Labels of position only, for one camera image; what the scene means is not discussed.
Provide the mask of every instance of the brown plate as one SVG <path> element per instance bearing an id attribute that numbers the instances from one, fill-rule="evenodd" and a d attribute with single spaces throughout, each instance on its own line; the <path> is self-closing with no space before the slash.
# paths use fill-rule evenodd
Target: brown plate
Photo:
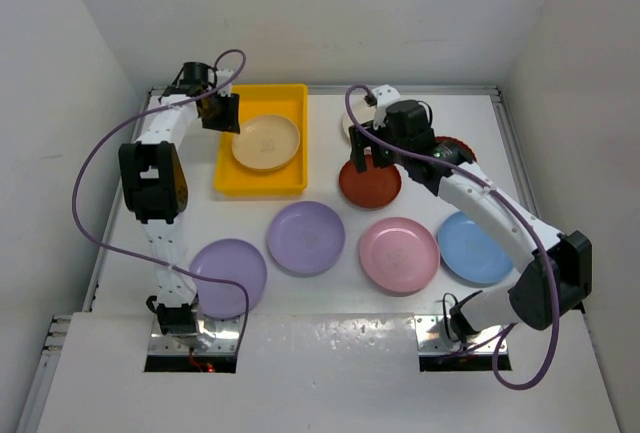
<path id="1" fill-rule="evenodd" d="M 342 194 L 361 208 L 382 208 L 391 203 L 402 187 L 402 179 L 394 166 L 375 168 L 371 155 L 365 157 L 367 171 L 358 173 L 355 164 L 349 160 L 340 170 Z"/>

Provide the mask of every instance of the yellow tray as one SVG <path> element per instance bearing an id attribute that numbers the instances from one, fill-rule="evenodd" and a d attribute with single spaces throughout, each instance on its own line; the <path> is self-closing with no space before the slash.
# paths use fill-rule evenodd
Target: yellow tray
<path id="1" fill-rule="evenodd" d="M 213 187 L 229 196 L 300 195 L 307 187 L 307 86 L 234 85 L 232 91 L 240 95 L 240 129 L 256 116 L 284 116 L 300 130 L 300 147 L 282 168 L 259 172 L 238 163 L 231 152 L 233 133 L 223 133 Z"/>

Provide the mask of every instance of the purple plate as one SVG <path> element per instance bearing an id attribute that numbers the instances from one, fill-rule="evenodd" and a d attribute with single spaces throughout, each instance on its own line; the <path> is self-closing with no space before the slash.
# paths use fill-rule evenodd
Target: purple plate
<path id="1" fill-rule="evenodd" d="M 267 264 L 250 243 L 236 239 L 214 241 L 191 262 L 190 270 L 207 278 L 233 280 L 249 293 L 249 309 L 256 306 L 267 283 Z M 202 312 L 212 318 L 233 318 L 244 313 L 244 294 L 233 285 L 193 280 Z"/>
<path id="2" fill-rule="evenodd" d="M 287 206 L 269 225 L 267 244 L 273 258 L 298 276 L 331 268 L 344 248 L 345 231 L 327 205 L 300 201 Z"/>

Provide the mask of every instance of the metal frame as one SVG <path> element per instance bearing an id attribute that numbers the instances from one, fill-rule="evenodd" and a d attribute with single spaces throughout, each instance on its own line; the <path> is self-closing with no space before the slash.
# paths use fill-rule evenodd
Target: metal frame
<path id="1" fill-rule="evenodd" d="M 504 104 L 504 99 L 500 90 L 495 86 L 455 86 L 455 85 L 442 85 L 442 86 L 421 86 L 421 85 L 398 85 L 396 88 L 407 94 L 428 94 L 428 95 L 489 95 L 493 104 L 493 109 L 498 121 L 498 127 L 500 134 L 505 143 L 505 153 L 509 161 L 511 173 L 516 183 L 516 189 L 518 192 L 518 199 L 523 203 L 529 211 L 536 216 L 538 210 L 535 204 L 535 197 L 531 185 L 529 183 L 524 161 L 522 159 L 520 142 L 515 133 L 514 125 L 511 118 L 508 115 L 507 109 Z M 336 95 L 344 93 L 346 86 L 344 85 L 310 85 L 310 95 Z M 149 102 L 156 93 L 163 91 L 163 88 L 153 88 L 147 94 L 145 101 L 143 102 L 140 113 L 148 108 Z M 140 135 L 143 121 L 138 121 L 135 125 L 132 140 Z M 116 194 L 114 196 L 109 218 L 105 227 L 104 234 L 102 235 L 102 241 L 108 243 L 113 233 L 113 227 L 115 223 L 118 206 L 122 198 L 122 185 L 118 184 Z M 102 273 L 102 266 L 104 264 L 106 251 L 100 249 L 96 262 L 89 281 L 89 287 L 85 297 L 84 304 L 82 306 L 83 312 L 90 312 L 93 300 L 95 299 L 96 290 L 99 287 L 100 275 Z M 66 318 L 66 321 L 70 321 L 70 317 L 54 317 L 53 325 L 56 323 L 57 318 Z M 27 402 L 20 418 L 18 426 L 19 433 L 35 432 L 42 416 L 42 411 L 53 381 L 55 369 L 58 364 L 58 359 L 64 343 L 64 335 L 60 334 L 60 331 L 53 331 L 58 333 L 58 336 L 48 338 L 48 341 L 53 341 L 56 338 L 55 344 L 46 345 L 47 350 L 42 353 L 40 364 L 36 371 L 34 380 L 29 391 Z"/>

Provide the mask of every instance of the pink plate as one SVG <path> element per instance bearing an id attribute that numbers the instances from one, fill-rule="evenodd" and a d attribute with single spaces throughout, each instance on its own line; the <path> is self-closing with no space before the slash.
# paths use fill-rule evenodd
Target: pink plate
<path id="1" fill-rule="evenodd" d="M 376 284 L 394 293 L 414 293 L 440 266 L 438 243 L 429 230 L 408 218 L 386 218 L 360 240 L 360 261 Z"/>

